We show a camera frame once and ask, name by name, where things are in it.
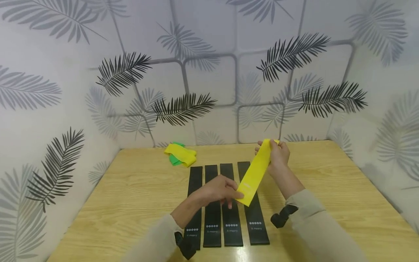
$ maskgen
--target wood grain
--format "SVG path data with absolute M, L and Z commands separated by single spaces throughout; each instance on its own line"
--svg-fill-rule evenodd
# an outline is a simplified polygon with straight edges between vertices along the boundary
M 188 148 L 197 151 L 194 166 L 217 164 L 219 168 L 220 163 L 233 163 L 238 182 L 236 163 L 251 161 L 254 147 L 241 144 Z M 291 169 L 370 261 L 418 261 L 419 237 L 337 144 L 296 142 L 289 143 L 289 148 Z M 172 167 L 163 151 L 121 150 L 48 261 L 119 261 L 156 220 L 170 213 L 187 195 L 189 169 Z M 201 248 L 191 261 L 311 261 L 290 223 L 282 229 L 270 223 L 271 215 L 284 204 L 270 176 L 263 178 L 258 194 L 271 244 L 250 246 L 244 209 L 239 205 L 244 247 L 224 247 L 223 243 L 222 248 Z M 176 251 L 171 261 L 185 260 Z

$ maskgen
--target right hand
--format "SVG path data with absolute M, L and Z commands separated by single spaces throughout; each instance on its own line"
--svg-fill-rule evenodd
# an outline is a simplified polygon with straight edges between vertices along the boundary
M 268 172 L 271 176 L 281 174 L 288 168 L 288 160 L 290 158 L 290 150 L 287 144 L 283 141 L 279 145 L 273 140 L 270 140 L 271 145 L 271 163 L 268 166 Z M 258 145 L 262 146 L 262 141 L 258 141 Z M 259 147 L 255 148 L 255 155 L 259 151 Z

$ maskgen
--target sleeve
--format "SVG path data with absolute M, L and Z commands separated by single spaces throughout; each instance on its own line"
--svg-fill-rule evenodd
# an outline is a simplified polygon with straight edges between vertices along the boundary
M 349 234 L 327 213 L 307 189 L 292 195 L 286 205 L 298 210 L 290 215 L 292 228 L 307 244 L 316 261 L 365 262 L 362 250 Z
M 166 262 L 177 247 L 175 232 L 182 229 L 171 215 L 165 215 L 127 252 L 122 262 Z

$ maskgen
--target palm leaf print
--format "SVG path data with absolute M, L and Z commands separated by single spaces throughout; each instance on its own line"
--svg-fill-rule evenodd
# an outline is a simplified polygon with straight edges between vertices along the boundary
M 224 140 L 220 138 L 213 131 L 199 132 L 197 135 L 198 145 L 222 145 L 225 144 Z
M 317 138 L 313 137 L 312 135 L 308 135 L 305 137 L 303 134 L 290 134 L 287 137 L 284 138 L 288 142 L 297 142 L 297 141 L 314 141 L 317 140 Z
M 349 84 L 344 82 L 340 85 L 329 86 L 325 91 L 320 94 L 321 88 L 312 88 L 303 94 L 303 102 L 301 109 L 311 111 L 314 117 L 327 117 L 334 111 L 347 113 L 360 111 L 368 106 L 368 103 L 364 101 L 366 91 L 358 89 L 357 83 Z
M 260 17 L 259 22 L 262 22 L 270 13 L 271 23 L 274 23 L 275 6 L 277 5 L 294 20 L 290 13 L 282 7 L 280 1 L 283 0 L 227 0 L 226 4 L 242 6 L 238 12 L 244 13 L 244 16 L 255 13 L 253 21 Z
M 98 76 L 99 82 L 96 84 L 104 86 L 106 91 L 110 95 L 120 96 L 122 95 L 121 88 L 128 88 L 134 83 L 138 83 L 139 80 L 143 79 L 143 73 L 146 69 L 151 68 L 148 61 L 151 57 L 146 55 L 137 56 L 137 53 L 123 53 L 118 59 L 109 62 L 104 59 L 102 65 L 99 66 L 99 72 L 101 77 Z
M 239 125 L 242 129 L 248 128 L 254 122 L 260 122 L 262 116 L 261 106 L 243 106 L 242 105 L 256 105 L 260 103 L 261 84 L 259 83 L 258 74 L 255 72 L 247 73 L 239 78 L 237 104 L 234 106 L 234 114 L 237 113 L 239 117 Z
M 173 126 L 185 125 L 189 120 L 203 117 L 215 106 L 215 102 L 217 100 L 211 99 L 209 93 L 200 95 L 198 100 L 195 93 L 184 94 L 175 100 L 172 98 L 167 105 L 164 99 L 155 101 L 153 110 L 157 115 L 156 121 L 167 121 Z
M 73 186 L 73 175 L 69 174 L 74 170 L 72 168 L 76 164 L 76 160 L 80 157 L 80 151 L 83 148 L 84 141 L 83 130 L 77 133 L 70 130 L 62 135 L 62 141 L 54 138 L 50 145 L 47 146 L 47 154 L 44 166 L 45 178 L 34 173 L 34 180 L 29 181 L 28 199 L 39 201 L 44 212 L 45 207 L 55 204 L 56 197 L 63 197 Z
M 266 54 L 266 61 L 262 60 L 262 64 L 256 67 L 263 73 L 263 80 L 266 82 L 274 82 L 279 80 L 278 72 L 287 73 L 295 68 L 301 68 L 311 63 L 309 56 L 317 56 L 321 52 L 326 52 L 324 47 L 330 41 L 330 37 L 319 34 L 305 33 L 288 42 L 281 40 L 275 42 L 274 47 L 269 48 Z
M 115 140 L 118 131 L 123 129 L 124 123 L 122 118 L 116 115 L 116 110 L 112 106 L 110 98 L 100 88 L 91 87 L 85 97 L 85 101 L 92 120 L 99 128 L 101 134 Z
M 175 58 L 179 60 L 186 60 L 188 65 L 193 68 L 199 67 L 200 70 L 213 71 L 215 66 L 220 63 L 220 58 L 214 56 L 215 50 L 212 45 L 206 43 L 203 39 L 195 36 L 192 30 L 184 30 L 185 26 L 175 25 L 170 22 L 170 32 L 158 24 L 167 35 L 162 35 L 157 39 L 157 42 L 167 47 L 167 50 L 172 54 L 174 52 Z
M 278 128 L 280 124 L 284 124 L 294 117 L 301 107 L 303 93 L 310 88 L 321 88 L 323 82 L 323 78 L 309 73 L 300 77 L 300 79 L 295 79 L 292 88 L 290 87 L 289 90 L 287 87 L 281 90 L 278 96 L 272 98 L 272 104 L 262 114 L 261 121 L 269 122 L 265 131 L 272 123 Z
M 378 160 L 393 162 L 410 177 L 418 180 L 415 165 L 419 164 L 419 91 L 409 91 L 385 114 L 378 128 Z
M 8 67 L 0 65 L 0 104 L 16 110 L 37 109 L 60 103 L 61 88 L 56 83 L 44 80 L 39 75 L 8 72 Z
M 145 89 L 141 92 L 139 99 L 135 98 L 127 109 L 127 121 L 125 122 L 124 132 L 135 132 L 145 137 L 151 129 L 156 126 L 156 114 L 153 111 L 153 104 L 159 100 L 164 100 L 161 91 L 154 92 L 154 89 Z
M 346 19 L 355 32 L 354 38 L 367 44 L 374 55 L 381 55 L 383 66 L 400 58 L 403 39 L 408 35 L 402 11 L 392 6 L 388 2 L 377 4 L 375 0 L 368 10 Z
M 99 180 L 103 177 L 110 164 L 111 162 L 109 161 L 97 163 L 94 167 L 95 170 L 90 171 L 88 174 L 89 182 L 96 185 L 99 182 Z
M 15 262 L 38 256 L 34 249 L 44 242 L 46 216 L 37 201 L 26 198 L 28 184 L 37 170 L 29 164 L 18 173 L 5 173 L 0 188 L 0 261 Z
M 125 15 L 127 6 L 123 4 L 123 0 L 83 0 L 93 13 L 101 14 L 103 21 L 108 13 L 112 13 L 119 17 L 129 17 Z
M 352 159 L 352 143 L 349 138 L 348 133 L 346 133 L 343 129 L 338 128 L 336 129 L 333 134 L 328 137 L 329 140 L 335 141 L 340 148 L 345 152 L 345 154 Z
M 90 44 L 86 30 L 107 40 L 86 26 L 96 21 L 99 14 L 79 0 L 0 0 L 0 8 L 9 8 L 3 13 L 3 20 L 29 24 L 29 29 L 50 30 L 49 35 L 55 38 L 68 35 L 68 42 L 75 38 L 78 43 L 83 35 Z

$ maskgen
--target left hand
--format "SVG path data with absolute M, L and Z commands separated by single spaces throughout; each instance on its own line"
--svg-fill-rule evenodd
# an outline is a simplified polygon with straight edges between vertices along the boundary
M 207 206 L 214 201 L 221 201 L 221 204 L 227 201 L 228 208 L 231 209 L 233 199 L 242 199 L 244 197 L 243 193 L 236 191 L 237 188 L 237 183 L 234 180 L 219 175 L 193 194 L 202 200 L 203 206 Z

